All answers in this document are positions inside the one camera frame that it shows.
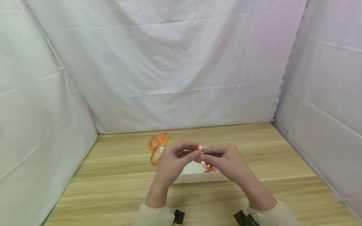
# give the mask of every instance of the wooden tabletop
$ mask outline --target wooden tabletop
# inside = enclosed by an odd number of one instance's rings
[[[133,225],[156,170],[148,141],[161,133],[100,135],[45,226]],[[235,144],[256,176],[303,226],[359,225],[270,123],[167,133],[168,144],[178,140],[203,146]],[[236,226],[233,215],[248,204],[232,182],[175,184],[167,202],[171,209],[186,213],[185,226]]]

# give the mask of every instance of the wrist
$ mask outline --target wrist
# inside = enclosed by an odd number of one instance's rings
[[[252,188],[255,183],[259,182],[258,178],[255,176],[250,168],[246,168],[242,170],[242,172],[243,173],[240,175],[236,182],[236,184],[239,185],[242,190],[248,189],[249,187]]]
[[[165,190],[168,189],[171,186],[171,184],[167,182],[167,180],[157,176],[156,174],[151,186],[157,187],[159,190]]]

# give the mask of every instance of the orange strap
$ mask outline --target orange strap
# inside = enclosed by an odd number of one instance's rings
[[[202,149],[203,149],[203,147],[200,146],[200,145],[198,145],[198,146],[196,147],[195,151],[198,151],[198,152],[202,153]],[[201,163],[201,158],[200,158],[200,156],[196,157],[196,158],[194,159],[194,162]],[[213,167],[206,166],[206,170],[205,170],[204,172],[215,172],[215,171],[216,171],[216,167],[215,167],[215,166],[213,166]]]
[[[157,138],[157,143],[156,145],[153,147],[152,146],[152,141]],[[166,143],[167,143],[167,140],[168,140],[168,134],[165,132],[163,134],[161,134],[161,136],[157,137],[157,136],[153,136],[151,137],[150,139],[150,142],[148,143],[148,147],[152,150],[152,154],[151,154],[151,163],[153,165],[158,165],[158,163],[160,163],[160,160],[161,160],[161,156],[157,159],[156,162],[153,162],[152,161],[152,158],[153,156],[155,155],[156,151],[157,151],[157,148],[161,145],[161,147],[165,147],[166,146]]]

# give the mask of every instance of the white fabric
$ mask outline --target white fabric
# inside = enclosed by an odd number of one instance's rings
[[[0,1],[0,225],[38,226],[97,133],[21,1]]]
[[[268,121],[306,0],[27,0],[101,133]]]
[[[362,217],[362,1],[311,1],[277,125]]]

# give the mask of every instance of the right hand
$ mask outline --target right hand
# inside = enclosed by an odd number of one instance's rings
[[[207,165],[216,166],[223,175],[239,186],[253,174],[235,145],[211,146],[204,148],[202,153],[200,158]]]

